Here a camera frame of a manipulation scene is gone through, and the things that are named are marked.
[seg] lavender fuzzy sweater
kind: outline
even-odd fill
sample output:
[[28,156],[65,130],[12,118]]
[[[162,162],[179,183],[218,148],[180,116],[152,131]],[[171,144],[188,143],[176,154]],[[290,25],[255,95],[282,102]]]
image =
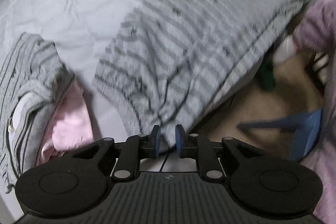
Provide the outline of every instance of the lavender fuzzy sweater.
[[294,32],[301,49],[331,54],[330,75],[325,85],[320,139],[302,164],[323,182],[323,195],[314,214],[325,224],[336,223],[336,0],[317,0]]

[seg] circular pad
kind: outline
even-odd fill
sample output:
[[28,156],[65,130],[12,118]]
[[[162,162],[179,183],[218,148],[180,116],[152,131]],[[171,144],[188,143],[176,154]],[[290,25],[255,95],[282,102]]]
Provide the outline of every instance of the circular pad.
[[64,194],[73,190],[78,178],[69,172],[52,172],[40,179],[40,188],[48,194]]
[[293,190],[299,180],[291,172],[285,170],[269,170],[259,177],[262,186],[271,191],[287,192]]
[[16,197],[24,212],[59,218],[88,210],[106,189],[106,178],[96,164],[68,157],[25,172],[16,183]]
[[114,173],[114,176],[119,179],[126,179],[131,175],[131,173],[127,170],[118,170]]
[[220,179],[223,176],[223,173],[218,170],[210,170],[206,173],[206,176],[211,179]]
[[313,171],[268,156],[244,160],[230,186],[243,205],[273,217],[312,212],[322,195],[322,182]]

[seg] blue object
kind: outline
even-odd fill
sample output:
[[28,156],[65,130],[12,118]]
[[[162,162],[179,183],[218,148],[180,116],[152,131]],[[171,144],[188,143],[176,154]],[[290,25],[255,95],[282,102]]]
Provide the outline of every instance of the blue object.
[[176,141],[177,154],[180,157],[182,152],[182,144],[181,144],[181,134],[177,127],[175,127],[175,141]]
[[321,125],[322,110],[304,112],[279,120],[240,123],[240,130],[251,128],[280,128],[295,131],[287,160],[299,162],[316,144]]
[[157,134],[155,136],[155,158],[158,158],[160,151],[160,136],[161,136],[161,128],[157,130]]

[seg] gray striped sweater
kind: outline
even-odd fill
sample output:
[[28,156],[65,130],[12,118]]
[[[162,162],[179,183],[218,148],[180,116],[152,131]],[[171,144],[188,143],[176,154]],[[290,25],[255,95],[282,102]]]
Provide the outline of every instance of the gray striped sweater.
[[144,0],[125,21],[93,84],[129,135],[189,129],[220,87],[248,72],[307,0]]
[[[0,175],[9,192],[35,166],[49,120],[74,74],[61,63],[55,43],[36,34],[22,34],[0,64]],[[27,93],[33,97],[24,104],[15,132],[9,133],[14,109]]]

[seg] wrinkled fabric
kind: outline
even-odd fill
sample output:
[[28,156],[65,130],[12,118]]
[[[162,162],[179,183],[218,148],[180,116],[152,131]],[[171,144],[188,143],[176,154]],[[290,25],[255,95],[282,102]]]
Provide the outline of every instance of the wrinkled fabric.
[[[38,34],[21,34],[0,64],[0,175],[10,192],[35,166],[48,122],[75,76],[61,62],[55,43]],[[18,104],[19,123],[11,133]]]
[[36,166],[52,156],[75,150],[93,142],[90,117],[83,90],[75,81],[60,102],[42,139]]
[[93,83],[130,136],[157,124],[174,146],[175,126],[189,130],[221,87],[226,95],[306,1],[144,0],[106,48]]
[[323,194],[314,214],[326,224],[336,223],[336,0],[317,0],[296,28],[294,41],[300,49],[331,55],[325,84],[322,127],[318,144],[302,164],[316,172]]

